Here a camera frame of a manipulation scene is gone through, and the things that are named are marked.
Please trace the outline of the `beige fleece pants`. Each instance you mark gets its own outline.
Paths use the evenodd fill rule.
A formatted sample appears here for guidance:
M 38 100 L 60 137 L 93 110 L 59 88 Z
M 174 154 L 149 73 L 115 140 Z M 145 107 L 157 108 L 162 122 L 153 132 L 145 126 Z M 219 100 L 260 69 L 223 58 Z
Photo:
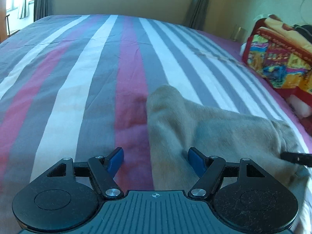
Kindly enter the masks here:
M 205 107 L 183 98 L 176 88 L 168 85 L 148 96 L 146 111 L 156 190 L 189 191 L 197 182 L 198 177 L 187 160 L 191 147 L 228 162 L 249 158 L 297 198 L 299 215 L 292 230 L 311 233 L 309 170 L 280 157 L 282 152 L 303 151 L 286 122 Z

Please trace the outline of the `pale pink pillow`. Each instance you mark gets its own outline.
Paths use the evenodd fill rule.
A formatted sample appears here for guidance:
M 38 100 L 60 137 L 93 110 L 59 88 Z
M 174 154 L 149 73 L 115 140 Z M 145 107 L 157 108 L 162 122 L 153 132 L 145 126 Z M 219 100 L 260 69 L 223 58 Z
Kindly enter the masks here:
M 287 103 L 299 118 L 307 118 L 311 116 L 311 107 L 298 97 L 291 95 L 287 98 Z

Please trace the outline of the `striped bed sheet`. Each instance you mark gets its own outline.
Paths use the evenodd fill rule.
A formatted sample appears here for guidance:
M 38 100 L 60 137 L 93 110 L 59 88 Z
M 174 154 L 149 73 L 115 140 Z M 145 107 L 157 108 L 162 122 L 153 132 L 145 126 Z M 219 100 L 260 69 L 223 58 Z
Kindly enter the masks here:
M 238 43 L 181 25 L 122 15 L 42 18 L 1 44 L 1 233 L 18 233 L 16 193 L 58 162 L 124 149 L 116 181 L 153 190 L 146 99 L 162 85 L 186 99 L 286 121 L 286 102 L 240 63 Z

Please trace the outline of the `colourful patterned blanket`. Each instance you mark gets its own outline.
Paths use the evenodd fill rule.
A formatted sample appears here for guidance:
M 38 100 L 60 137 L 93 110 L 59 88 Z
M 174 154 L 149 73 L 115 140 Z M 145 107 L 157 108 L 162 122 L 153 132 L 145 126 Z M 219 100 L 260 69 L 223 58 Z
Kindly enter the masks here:
M 311 106 L 311 43 L 280 18 L 256 21 L 242 60 L 280 96 Z

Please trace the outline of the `dark grey curtain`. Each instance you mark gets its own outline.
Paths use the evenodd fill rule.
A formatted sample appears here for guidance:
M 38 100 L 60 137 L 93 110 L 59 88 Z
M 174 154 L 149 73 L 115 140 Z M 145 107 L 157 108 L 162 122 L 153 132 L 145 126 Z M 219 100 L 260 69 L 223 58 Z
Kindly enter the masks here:
M 184 26 L 194 30 L 203 30 L 209 0 L 192 0 L 187 11 Z

